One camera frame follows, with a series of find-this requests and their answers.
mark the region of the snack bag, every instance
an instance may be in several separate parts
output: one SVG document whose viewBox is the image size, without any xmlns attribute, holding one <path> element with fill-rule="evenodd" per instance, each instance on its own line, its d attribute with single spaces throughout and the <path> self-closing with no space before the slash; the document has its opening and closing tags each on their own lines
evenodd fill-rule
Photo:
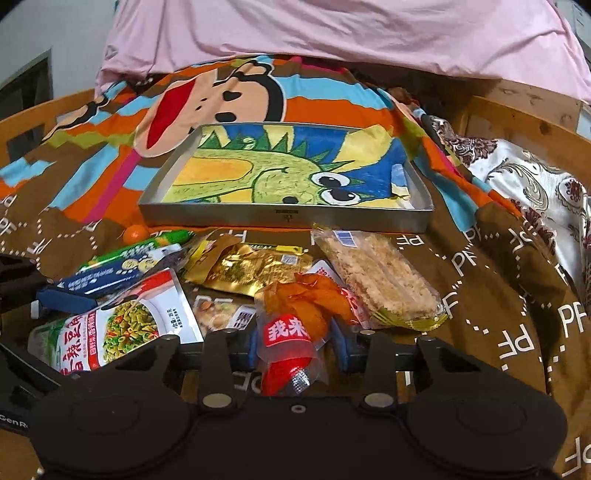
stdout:
<svg viewBox="0 0 591 480">
<path fill-rule="evenodd" d="M 361 325 L 361 327 L 364 329 L 370 329 L 372 327 L 372 323 L 367 310 L 365 310 L 365 306 L 363 306 L 363 304 L 352 291 L 346 288 L 345 282 L 337 275 L 337 273 L 325 260 L 318 260 L 315 262 L 314 265 L 312 265 L 312 267 L 307 271 L 307 273 L 318 273 L 318 275 L 329 277 L 340 287 L 341 294 L 349 302 L 349 307 L 355 316 L 354 319 L 350 319 L 348 317 L 343 318 L 346 323 L 349 325 Z"/>
<path fill-rule="evenodd" d="M 243 244 L 223 234 L 205 238 L 191 252 L 183 278 L 214 290 L 253 297 L 275 281 L 293 281 L 294 274 L 305 272 L 312 257 L 302 247 Z"/>
<path fill-rule="evenodd" d="M 178 335 L 181 343 L 203 342 L 172 269 L 143 279 L 90 312 L 35 328 L 28 351 L 66 375 L 100 368 L 166 334 Z"/>
<path fill-rule="evenodd" d="M 319 228 L 313 230 L 313 237 L 381 326 L 429 332 L 447 319 L 439 294 L 388 238 Z"/>
<path fill-rule="evenodd" d="M 317 351 L 326 341 L 330 319 L 356 321 L 349 300 L 331 278 L 295 274 L 295 282 L 274 284 L 257 294 L 260 341 L 258 356 L 266 363 L 265 395 L 301 393 L 324 378 Z"/>
<path fill-rule="evenodd" d="M 172 244 L 129 257 L 118 257 L 62 278 L 57 286 L 101 298 L 133 285 L 160 261 L 179 251 L 181 246 Z"/>
<path fill-rule="evenodd" d="M 189 283 L 183 285 L 183 290 L 204 338 L 208 333 L 224 328 L 245 330 L 256 315 L 252 299 L 227 298 L 227 294 L 219 296 L 216 294 L 219 292 L 193 288 Z"/>
</svg>

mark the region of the rice cracker bar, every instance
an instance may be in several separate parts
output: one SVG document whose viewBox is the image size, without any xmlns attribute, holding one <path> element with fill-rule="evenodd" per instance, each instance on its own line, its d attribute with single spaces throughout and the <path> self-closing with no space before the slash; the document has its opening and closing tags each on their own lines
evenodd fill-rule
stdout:
<svg viewBox="0 0 591 480">
<path fill-rule="evenodd" d="M 385 309 L 413 320 L 440 313 L 437 293 L 386 237 L 351 232 L 356 247 L 348 247 L 330 231 L 321 232 L 317 243 L 371 315 Z"/>
</svg>

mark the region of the green vegetable pasta image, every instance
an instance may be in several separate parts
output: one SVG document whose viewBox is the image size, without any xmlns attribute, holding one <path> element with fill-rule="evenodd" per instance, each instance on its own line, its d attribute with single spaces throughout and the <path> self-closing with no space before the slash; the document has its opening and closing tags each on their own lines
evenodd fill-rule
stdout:
<svg viewBox="0 0 591 480">
<path fill-rule="evenodd" d="M 126 301 L 115 307 L 107 321 L 104 359 L 112 362 L 158 335 L 156 321 L 146 306 L 137 301 Z"/>
</svg>

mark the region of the barcode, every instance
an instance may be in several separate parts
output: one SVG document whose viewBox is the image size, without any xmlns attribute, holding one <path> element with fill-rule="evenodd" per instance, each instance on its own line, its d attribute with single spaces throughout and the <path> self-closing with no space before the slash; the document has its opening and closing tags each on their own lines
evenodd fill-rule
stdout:
<svg viewBox="0 0 591 480">
<path fill-rule="evenodd" d="M 281 263 L 285 265 L 297 265 L 297 255 L 283 255 L 281 257 Z"/>
<path fill-rule="evenodd" d="M 228 322 L 228 326 L 226 328 L 235 328 L 238 330 L 244 330 L 248 327 L 248 324 L 251 322 L 252 318 L 255 316 L 256 310 L 253 307 L 249 306 L 241 306 L 236 313 L 231 318 L 230 322 Z"/>
<path fill-rule="evenodd" d="M 355 240 L 353 240 L 353 235 L 348 230 L 333 230 L 335 233 L 335 237 L 339 242 L 341 242 L 346 247 L 355 247 L 357 248 L 357 244 Z"/>
</svg>

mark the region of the wall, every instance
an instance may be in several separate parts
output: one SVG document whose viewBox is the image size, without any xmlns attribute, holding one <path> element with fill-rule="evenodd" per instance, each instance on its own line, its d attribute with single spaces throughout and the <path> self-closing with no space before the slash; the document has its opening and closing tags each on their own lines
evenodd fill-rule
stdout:
<svg viewBox="0 0 591 480">
<path fill-rule="evenodd" d="M 54 98 L 93 88 L 113 12 L 110 0 L 25 0 L 0 22 L 0 87 L 51 49 Z"/>
</svg>

